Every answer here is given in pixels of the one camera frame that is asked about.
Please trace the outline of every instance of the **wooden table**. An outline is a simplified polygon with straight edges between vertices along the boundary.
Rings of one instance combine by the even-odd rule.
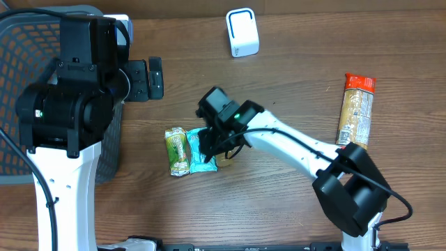
[[[164,130],[203,126],[198,100],[214,85],[254,100],[334,143],[344,73],[376,77],[369,153],[413,218],[380,237],[413,250],[446,248],[446,10],[257,17],[256,56],[233,59],[223,17],[136,20],[132,59],[161,56],[165,97],[125,105],[121,169],[96,189],[99,243],[131,234],[197,245],[340,241],[310,182],[252,149],[217,173],[174,178]],[[0,187],[0,250],[35,250],[32,185]],[[403,215],[391,199],[385,218]]]

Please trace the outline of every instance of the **black cable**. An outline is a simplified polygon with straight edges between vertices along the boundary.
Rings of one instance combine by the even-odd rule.
[[[59,12],[51,11],[51,10],[44,10],[44,9],[38,9],[38,8],[20,8],[17,10],[8,10],[8,11],[5,11],[4,13],[0,13],[0,20],[2,20],[3,18],[6,18],[6,17],[10,17],[12,15],[25,14],[25,13],[51,15],[51,16],[60,17],[60,18],[66,17],[66,14],[64,14],[64,13],[59,13]]]
[[[227,159],[232,159],[232,158],[234,158],[238,153],[240,153],[240,151],[242,150],[242,148],[243,148],[243,146],[244,146],[244,144],[241,144],[239,147],[238,147],[238,149],[237,149],[237,151],[233,154],[233,155],[231,155],[231,157],[226,157]]]
[[[303,146],[310,153],[313,153],[314,155],[316,155],[316,156],[318,156],[318,157],[320,157],[320,158],[322,158],[324,160],[327,160],[328,162],[338,166],[339,168],[341,168],[343,170],[343,172],[346,172],[346,173],[349,173],[349,174],[352,174],[352,175],[356,175],[359,178],[361,178],[362,180],[364,180],[364,181],[366,181],[368,183],[371,183],[371,184],[375,185],[376,187],[384,190],[386,193],[388,193],[388,194],[392,195],[393,197],[397,198],[399,201],[401,201],[404,204],[404,206],[407,207],[408,212],[404,216],[393,218],[393,219],[389,219],[389,220],[384,220],[382,222],[377,223],[374,226],[374,229],[376,231],[380,230],[379,227],[381,227],[381,226],[383,226],[385,224],[401,222],[403,220],[407,220],[408,218],[410,218],[412,216],[412,214],[413,214],[413,207],[412,207],[412,205],[410,205],[410,203],[406,199],[404,199],[400,194],[398,194],[397,192],[393,191],[392,189],[386,188],[384,185],[381,185],[380,183],[372,180],[371,178],[369,178],[369,177],[367,177],[367,176],[365,176],[363,174],[360,174],[357,171],[352,170],[352,169],[346,167],[345,165],[343,165],[341,163],[335,162],[334,160],[330,159],[329,157],[323,155],[323,153],[321,153],[320,151],[317,151],[317,150],[313,149],[312,147],[310,147],[309,145],[307,145],[306,143],[302,142],[300,139],[294,137],[293,135],[290,135],[287,132],[284,132],[282,130],[278,130],[276,128],[254,128],[254,129],[248,129],[246,131],[236,133],[236,134],[228,137],[227,139],[223,140],[222,142],[220,142],[215,147],[215,151],[217,151],[218,148],[221,147],[223,144],[225,144],[227,141],[235,139],[235,138],[237,138],[239,136],[242,136],[242,135],[244,135],[246,133],[249,133],[249,132],[276,132],[276,133],[279,133],[281,135],[284,135],[284,136],[288,137],[289,139],[292,139],[293,141],[295,141],[299,145]]]
[[[6,134],[3,128],[0,128],[0,136],[1,138],[11,147],[14,152],[25,161],[25,163],[29,166],[34,176],[36,176],[37,181],[40,183],[42,187],[43,194],[47,200],[47,208],[49,210],[49,222],[51,224],[51,241],[52,241],[52,250],[57,251],[57,223],[56,223],[56,211],[54,210],[54,201],[51,196],[51,191],[49,190],[48,184],[43,178],[43,175],[40,173],[39,169],[34,165],[34,163],[26,156],[22,150],[18,146],[14,144],[14,141]]]
[[[120,20],[117,20],[115,22],[115,26],[123,34],[125,38],[125,55],[127,56],[126,59],[128,60],[130,51],[130,36],[128,35],[125,25]]]

